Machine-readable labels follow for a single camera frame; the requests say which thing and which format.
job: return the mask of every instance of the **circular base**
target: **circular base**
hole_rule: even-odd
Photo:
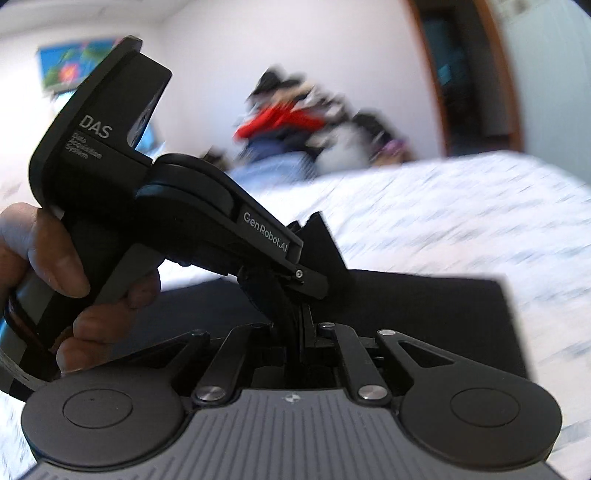
[[[456,394],[452,412],[476,427],[502,427],[519,415],[519,404],[510,395],[491,388],[471,388]]]
[[[22,429],[36,458],[104,468],[157,450],[183,418],[178,395],[157,371],[99,367],[36,391]]]

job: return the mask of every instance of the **white bedspread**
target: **white bedspread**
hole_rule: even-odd
[[[513,153],[422,161],[258,192],[284,223],[321,210],[349,268],[500,278],[535,380],[558,400],[550,463],[591,477],[591,189]],[[164,288],[212,277],[166,262]],[[0,397],[0,478],[30,458],[20,405]]]

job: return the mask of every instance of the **metal screw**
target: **metal screw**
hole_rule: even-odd
[[[207,385],[197,390],[196,397],[203,401],[221,400],[226,395],[226,391],[217,385]]]
[[[381,385],[365,385],[357,393],[365,400],[381,400],[388,395],[388,390]]]

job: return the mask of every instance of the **doorway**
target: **doorway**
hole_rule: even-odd
[[[522,150],[514,87],[486,0],[408,0],[427,52],[450,156]]]

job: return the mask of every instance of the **colorful painting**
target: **colorful painting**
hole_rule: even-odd
[[[43,89],[49,93],[75,89],[119,40],[96,40],[41,48],[39,58]]]

